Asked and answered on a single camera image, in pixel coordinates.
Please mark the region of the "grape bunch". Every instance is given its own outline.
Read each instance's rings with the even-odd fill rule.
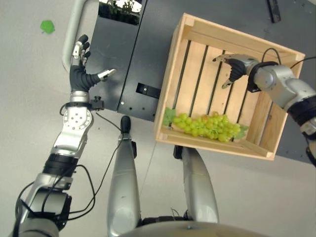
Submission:
[[[217,112],[213,112],[212,116],[203,115],[196,119],[184,113],[174,117],[173,123],[194,137],[203,136],[218,139],[220,142],[228,142],[240,132],[238,123],[231,123],[227,115],[219,115]]]

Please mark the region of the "rectangular slot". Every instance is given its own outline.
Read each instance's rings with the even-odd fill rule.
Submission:
[[[142,83],[137,84],[136,92],[159,99],[160,89]]]

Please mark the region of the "black cable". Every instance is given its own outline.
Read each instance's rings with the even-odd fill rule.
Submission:
[[[174,210],[178,214],[178,216],[180,216],[179,212],[176,209],[172,208],[171,210]]]
[[[66,104],[63,104],[62,107],[60,107],[60,109],[59,109],[59,114],[60,114],[61,116],[64,116],[64,114],[62,114],[61,112],[63,111],[63,109],[65,108],[65,106],[66,106]]]
[[[38,216],[35,212],[33,212],[33,210],[22,200],[20,199],[22,205],[31,213],[33,214],[35,217],[40,218],[40,216]]]
[[[15,218],[17,218],[17,216],[18,216],[18,204],[19,204],[19,201],[20,201],[20,199],[21,199],[21,196],[23,195],[23,193],[25,192],[25,190],[26,190],[29,186],[31,186],[33,183],[34,183],[34,181],[31,182],[31,183],[29,183],[29,184],[28,184],[27,186],[25,186],[25,187],[22,189],[22,191],[20,192],[20,194],[19,194],[19,196],[18,196],[18,198],[17,198],[17,200],[16,200],[16,203],[15,203]]]
[[[74,169],[76,166],[73,165],[71,167],[69,167],[58,179],[57,181],[50,187],[49,191],[47,192],[47,194],[45,195],[45,198],[43,200],[43,203],[41,205],[41,214],[44,215],[44,208],[45,208],[45,204],[46,201],[48,199],[48,196],[53,192],[53,189],[55,188],[55,186],[59,183],[59,181],[64,178],[69,172],[72,171],[72,169]]]
[[[18,216],[15,219],[12,237],[19,237],[19,230],[20,230],[20,222],[22,220],[22,202],[19,200],[18,203]]]
[[[114,154],[115,154],[115,152],[118,150],[118,148],[119,148],[119,146],[121,145],[122,141],[123,141],[123,140],[120,141],[120,143],[118,144],[118,146],[115,148],[115,150],[114,150],[113,153],[112,153],[111,159],[110,159],[110,161],[109,161],[109,163],[108,163],[108,166],[107,166],[107,168],[106,168],[106,170],[105,170],[105,172],[104,172],[104,174],[103,174],[103,177],[102,177],[102,180],[101,180],[101,182],[100,182],[100,185],[99,185],[97,191],[95,192],[95,196],[98,194],[98,192],[99,192],[100,189],[101,189],[101,186],[102,186],[102,184],[103,184],[104,178],[105,178],[105,176],[106,176],[106,174],[107,174],[107,172],[108,172],[108,169],[109,169],[109,167],[110,167],[110,164],[111,164],[111,162],[112,162],[112,160],[113,160]],[[95,198],[95,196],[92,197],[92,199],[90,200],[90,202],[88,203],[88,205],[87,205],[84,209],[82,209],[82,210],[80,210],[80,211],[72,211],[72,212],[70,212],[69,214],[74,214],[74,213],[79,213],[79,212],[86,211],[87,208],[90,206],[91,202],[93,201],[93,198]]]
[[[294,64],[292,65],[292,67],[290,67],[290,68],[291,68],[291,69],[292,69],[292,68],[294,68],[294,67],[295,67],[297,64],[299,64],[300,62],[303,62],[303,61],[305,61],[305,60],[314,59],[314,58],[316,58],[316,56],[314,56],[314,57],[304,58],[304,59],[302,59],[302,60],[300,60],[300,61],[298,61],[298,62],[294,63]]]
[[[62,115],[62,116],[63,116],[63,114],[62,114],[61,112],[62,112],[62,110],[63,110],[64,107],[65,107],[65,104],[64,104],[64,105],[60,108],[60,110],[59,110],[59,114]],[[96,113],[96,114],[97,114],[99,117],[101,117],[102,119],[104,119],[104,120],[106,120],[107,122],[111,123],[111,124],[112,124],[113,126],[115,126],[119,131],[121,131],[121,129],[120,129],[118,126],[116,126],[113,122],[111,122],[110,120],[108,120],[107,118],[101,116],[101,115],[98,114],[98,113]],[[66,171],[58,178],[58,180],[57,180],[56,182],[54,182],[54,184],[52,185],[52,187],[50,187],[49,191],[48,191],[47,194],[45,195],[45,198],[44,198],[43,203],[42,203],[42,206],[41,206],[41,215],[43,216],[43,214],[44,214],[44,209],[45,209],[45,204],[46,204],[46,202],[47,202],[47,199],[48,199],[49,195],[53,192],[53,190],[54,190],[54,188],[56,187],[56,185],[57,185],[57,184],[60,182],[60,180],[61,180],[62,178],[64,178],[73,168],[76,168],[76,167],[82,167],[82,168],[86,171],[87,176],[88,176],[88,178],[89,178],[90,185],[91,185],[91,189],[92,189],[92,192],[93,192],[93,196],[92,196],[92,199],[90,200],[90,202],[88,203],[88,205],[87,205],[84,209],[82,209],[82,210],[80,210],[80,211],[73,211],[73,212],[70,212],[69,214],[74,214],[74,213],[83,212],[83,211],[85,211],[85,210],[88,209],[88,207],[90,206],[90,204],[91,204],[92,202],[93,202],[93,204],[92,204],[92,206],[90,207],[90,209],[89,209],[88,211],[86,211],[84,214],[79,215],[79,216],[76,216],[76,217],[73,217],[73,218],[68,218],[67,220],[75,220],[75,219],[78,219],[78,218],[80,218],[80,217],[82,217],[82,216],[88,214],[88,213],[94,208],[94,206],[95,206],[95,197],[96,197],[96,195],[98,194],[98,192],[100,191],[100,189],[101,189],[101,187],[102,187],[104,178],[105,178],[105,176],[106,176],[106,174],[107,174],[107,172],[108,172],[108,170],[109,170],[109,167],[110,167],[111,162],[112,162],[112,160],[113,160],[114,154],[115,154],[115,152],[118,150],[118,148],[119,148],[119,146],[121,145],[122,141],[123,141],[123,140],[120,141],[120,143],[118,144],[118,146],[117,146],[117,147],[115,148],[115,150],[113,151],[113,154],[112,154],[112,156],[111,156],[111,159],[110,159],[110,161],[109,161],[109,163],[108,163],[108,166],[107,166],[107,168],[106,168],[106,170],[105,170],[105,172],[104,172],[104,175],[103,175],[103,177],[102,177],[102,180],[101,180],[100,185],[99,185],[99,187],[98,187],[98,189],[97,189],[96,192],[94,192],[94,187],[93,187],[93,183],[92,183],[92,180],[91,180],[91,176],[90,176],[90,174],[89,174],[87,168],[86,168],[84,165],[81,165],[81,164],[75,165],[75,166],[71,166],[68,170],[66,170]],[[30,184],[28,184],[28,185],[21,191],[21,193],[19,194],[19,200],[20,200],[19,203],[21,203],[21,201],[22,201],[22,200],[20,199],[20,197],[21,197],[21,195],[23,194],[23,192],[24,192],[30,185],[32,185],[32,184],[33,184],[33,182],[30,183]],[[30,209],[29,206],[27,206],[26,203],[22,203],[22,205],[24,205],[24,206],[28,209],[28,211],[31,212],[33,215],[35,215],[35,216],[37,215],[37,214],[35,214],[35,213]]]
[[[72,221],[72,220],[78,219],[78,218],[80,218],[80,217],[82,217],[82,216],[88,214],[90,211],[92,211],[92,209],[93,209],[94,206],[95,206],[95,196],[96,196],[96,193],[94,192],[94,187],[93,187],[93,183],[92,183],[92,180],[91,180],[91,176],[90,176],[90,174],[89,174],[89,171],[88,171],[88,169],[87,169],[84,165],[82,165],[82,164],[78,164],[77,167],[82,167],[82,168],[85,170],[85,172],[87,173],[87,176],[88,176],[88,179],[89,179],[89,182],[90,182],[90,185],[91,185],[92,193],[93,193],[93,196],[92,196],[92,201],[93,201],[93,203],[92,203],[92,206],[90,207],[90,209],[87,210],[84,214],[79,215],[79,216],[76,216],[76,217],[73,217],[73,218],[68,218],[68,219],[67,219],[68,221]]]
[[[96,112],[97,116],[99,116],[100,118],[104,119],[105,121],[109,122],[110,124],[112,124],[114,127],[116,127],[120,132],[122,132],[122,130],[113,122],[111,122],[110,120],[108,120],[107,118],[103,117],[102,115],[98,114]]]
[[[263,60],[265,59],[266,53],[267,53],[269,50],[273,50],[273,51],[276,53],[278,62],[279,62],[279,64],[281,65],[282,63],[281,63],[280,55],[279,55],[278,51],[277,51],[275,48],[268,48],[268,49],[263,53],[261,62],[263,63]]]

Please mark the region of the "black table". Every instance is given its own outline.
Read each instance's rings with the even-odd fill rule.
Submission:
[[[98,17],[87,71],[118,72],[90,94],[101,96],[106,109],[153,121],[158,98],[137,88],[161,88],[172,33],[184,12],[314,56],[315,5],[307,0],[278,0],[278,5],[281,21],[275,24],[265,0],[143,0],[138,26]],[[304,62],[300,78],[316,87],[315,61]],[[309,162],[306,145],[299,126],[289,118],[277,155]]]

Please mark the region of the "white floor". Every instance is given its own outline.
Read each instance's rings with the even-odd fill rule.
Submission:
[[[0,0],[0,233],[14,222],[20,190],[42,171],[62,128],[59,108],[69,98],[68,74],[61,52],[73,1]],[[98,1],[88,1],[80,33],[90,37]],[[50,19],[56,31],[42,34],[40,23]],[[119,124],[121,115],[101,112]],[[182,164],[173,146],[156,143],[153,123],[132,118],[133,139],[143,217],[186,210]],[[80,163],[91,172],[95,186],[102,177],[119,132],[95,117]],[[264,161],[200,151],[215,189],[220,222],[272,237],[316,236],[316,174],[311,165],[276,157]],[[60,236],[106,236],[106,203],[112,170],[87,216],[70,221]],[[74,175],[69,193],[73,210],[83,207],[91,190],[83,171]]]

